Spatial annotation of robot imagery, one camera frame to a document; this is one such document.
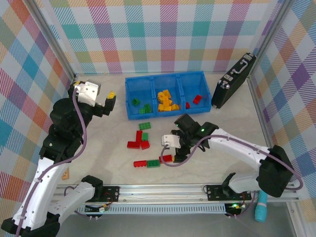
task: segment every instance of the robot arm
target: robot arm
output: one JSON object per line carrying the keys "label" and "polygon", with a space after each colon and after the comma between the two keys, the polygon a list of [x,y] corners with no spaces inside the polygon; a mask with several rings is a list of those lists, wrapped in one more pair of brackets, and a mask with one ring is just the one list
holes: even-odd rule
{"label": "robot arm", "polygon": [[238,139],[225,132],[218,126],[206,122],[202,126],[195,122],[188,114],[184,114],[175,121],[179,130],[172,130],[172,135],[161,137],[161,144],[166,147],[175,147],[175,163],[187,160],[190,149],[201,139],[201,150],[205,148],[219,149],[244,161],[253,167],[254,171],[248,174],[230,174],[222,184],[226,196],[232,192],[263,190],[273,197],[280,197],[292,177],[292,172],[265,154],[272,155],[292,168],[292,165],[283,148],[258,146]]}
{"label": "robot arm", "polygon": [[[96,103],[95,99],[100,91],[100,85],[92,81],[80,81],[71,85],[68,91],[70,98],[61,99],[54,104],[50,114],[53,124],[49,128],[48,136],[43,141],[34,180],[16,214],[12,218],[4,220],[1,225],[1,228],[10,234],[16,234],[20,221],[23,221],[19,235],[55,237],[60,225],[78,206],[90,199],[98,200],[102,195],[103,181],[87,176],[62,200],[51,204],[54,191],[71,161],[56,165],[43,177],[40,177],[43,171],[52,165],[72,158],[83,142],[83,127],[71,99],[75,88],[77,88],[76,100],[85,127],[88,126],[94,115],[102,117],[102,115],[109,115],[113,110],[116,101],[114,93],[109,94],[104,106]],[[30,198],[30,201],[26,205],[27,198]]]}

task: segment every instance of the blue plastic tray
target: blue plastic tray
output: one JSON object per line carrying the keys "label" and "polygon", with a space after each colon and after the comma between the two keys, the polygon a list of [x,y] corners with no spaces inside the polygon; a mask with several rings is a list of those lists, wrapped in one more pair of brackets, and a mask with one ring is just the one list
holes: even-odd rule
{"label": "blue plastic tray", "polygon": [[[177,104],[180,110],[170,112],[158,112],[157,94],[168,89],[173,104]],[[129,120],[149,119],[154,117],[166,117],[187,114],[205,113],[211,110],[211,94],[203,72],[172,73],[125,79],[126,110]],[[199,104],[194,104],[196,95],[201,95]],[[134,98],[140,100],[140,105],[134,106]],[[139,114],[139,109],[145,104],[150,104],[153,112]]]}

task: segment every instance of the briefcase handle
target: briefcase handle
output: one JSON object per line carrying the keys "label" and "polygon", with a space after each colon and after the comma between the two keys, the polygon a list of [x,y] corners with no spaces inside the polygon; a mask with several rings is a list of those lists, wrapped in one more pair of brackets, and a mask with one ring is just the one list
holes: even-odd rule
{"label": "briefcase handle", "polygon": [[244,59],[240,62],[240,64],[245,64],[245,66],[243,66],[243,67],[239,70],[239,72],[236,71],[235,69],[232,69],[231,74],[234,74],[234,73],[240,74],[240,73],[242,73],[242,71],[245,70],[246,67],[248,66],[248,62],[245,61]]}

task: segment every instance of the black briefcase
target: black briefcase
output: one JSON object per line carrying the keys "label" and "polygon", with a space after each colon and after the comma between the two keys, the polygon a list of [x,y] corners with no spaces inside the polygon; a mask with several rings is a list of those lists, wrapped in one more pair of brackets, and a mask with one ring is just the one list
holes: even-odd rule
{"label": "black briefcase", "polygon": [[246,53],[217,83],[212,106],[221,108],[226,101],[243,84],[249,75],[250,69],[256,61],[256,56]]}

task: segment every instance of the blue handle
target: blue handle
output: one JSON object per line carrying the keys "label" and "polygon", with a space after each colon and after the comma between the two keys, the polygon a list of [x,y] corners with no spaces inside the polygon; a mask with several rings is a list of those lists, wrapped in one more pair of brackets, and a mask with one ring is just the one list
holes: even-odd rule
{"label": "blue handle", "polygon": [[259,222],[265,222],[267,217],[267,199],[268,195],[264,191],[259,192],[258,204],[255,212],[255,219]]}

